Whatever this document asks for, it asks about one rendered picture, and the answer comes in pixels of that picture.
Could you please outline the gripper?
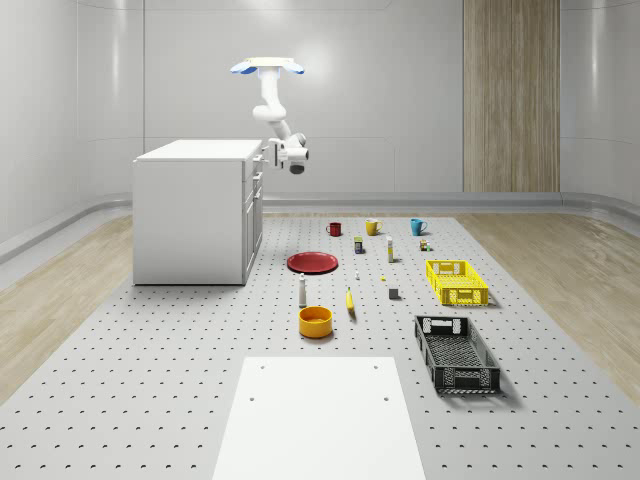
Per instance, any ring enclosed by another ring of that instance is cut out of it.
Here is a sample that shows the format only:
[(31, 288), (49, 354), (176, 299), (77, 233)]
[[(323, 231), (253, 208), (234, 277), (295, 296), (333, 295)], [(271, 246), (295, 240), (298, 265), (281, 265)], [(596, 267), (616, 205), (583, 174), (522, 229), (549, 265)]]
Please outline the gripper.
[(263, 161), (271, 168), (282, 169), (286, 158), (286, 148), (279, 138), (270, 138), (262, 148)]

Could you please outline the white drawer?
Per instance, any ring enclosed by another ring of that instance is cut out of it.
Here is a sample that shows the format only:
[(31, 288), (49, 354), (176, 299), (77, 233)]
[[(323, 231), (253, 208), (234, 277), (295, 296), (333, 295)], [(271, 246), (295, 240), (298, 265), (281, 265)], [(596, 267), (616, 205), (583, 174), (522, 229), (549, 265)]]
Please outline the white drawer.
[(258, 170), (262, 166), (263, 162), (263, 146), (261, 143), (253, 149), (251, 153), (247, 155), (244, 162), (244, 176), (253, 176), (254, 171)]

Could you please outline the white cabinet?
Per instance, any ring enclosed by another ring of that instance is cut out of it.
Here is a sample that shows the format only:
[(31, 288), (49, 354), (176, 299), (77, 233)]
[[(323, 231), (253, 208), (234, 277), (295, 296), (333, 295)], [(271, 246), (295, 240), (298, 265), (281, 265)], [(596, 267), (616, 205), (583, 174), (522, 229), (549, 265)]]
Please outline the white cabinet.
[(135, 283), (246, 283), (261, 241), (261, 201), (244, 162), (258, 143), (176, 140), (134, 160)]

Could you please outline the red plate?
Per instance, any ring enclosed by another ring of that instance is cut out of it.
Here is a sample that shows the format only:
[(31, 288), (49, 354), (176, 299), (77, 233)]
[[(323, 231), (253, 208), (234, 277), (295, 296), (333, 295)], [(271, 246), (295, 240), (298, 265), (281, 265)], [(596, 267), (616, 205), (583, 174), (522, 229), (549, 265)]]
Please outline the red plate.
[(287, 266), (294, 272), (319, 275), (335, 270), (338, 260), (335, 256), (323, 252), (301, 252), (290, 256)]

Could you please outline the yellow bowl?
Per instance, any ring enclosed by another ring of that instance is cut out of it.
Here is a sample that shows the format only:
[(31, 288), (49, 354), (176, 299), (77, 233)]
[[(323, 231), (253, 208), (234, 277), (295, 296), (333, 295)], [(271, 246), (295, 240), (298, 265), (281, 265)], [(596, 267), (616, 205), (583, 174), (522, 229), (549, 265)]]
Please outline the yellow bowl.
[(298, 314), (299, 332), (308, 338), (323, 338), (332, 333), (332, 312), (322, 306), (302, 308)]

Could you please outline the yellow basket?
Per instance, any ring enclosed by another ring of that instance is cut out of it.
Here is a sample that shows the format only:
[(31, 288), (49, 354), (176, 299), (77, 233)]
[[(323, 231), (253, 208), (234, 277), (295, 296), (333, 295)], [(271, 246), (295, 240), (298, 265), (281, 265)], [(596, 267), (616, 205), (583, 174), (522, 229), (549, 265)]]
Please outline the yellow basket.
[(426, 276), (443, 305), (487, 305), (488, 286), (465, 260), (427, 260)]

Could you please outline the white board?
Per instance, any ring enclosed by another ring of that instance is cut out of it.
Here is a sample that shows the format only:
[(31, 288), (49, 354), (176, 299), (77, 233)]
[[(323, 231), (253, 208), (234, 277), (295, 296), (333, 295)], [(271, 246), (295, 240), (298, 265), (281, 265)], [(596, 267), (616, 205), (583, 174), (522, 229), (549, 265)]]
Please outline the white board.
[(391, 357), (245, 359), (213, 480), (424, 480)]

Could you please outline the dark grey basket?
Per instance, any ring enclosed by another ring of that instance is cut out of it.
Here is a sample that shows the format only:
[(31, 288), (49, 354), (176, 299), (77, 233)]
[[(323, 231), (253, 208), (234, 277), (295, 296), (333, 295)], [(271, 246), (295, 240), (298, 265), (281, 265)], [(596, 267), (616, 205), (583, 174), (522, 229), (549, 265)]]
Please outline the dark grey basket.
[(444, 393), (495, 393), (500, 367), (466, 317), (414, 316), (414, 335), (434, 388)]

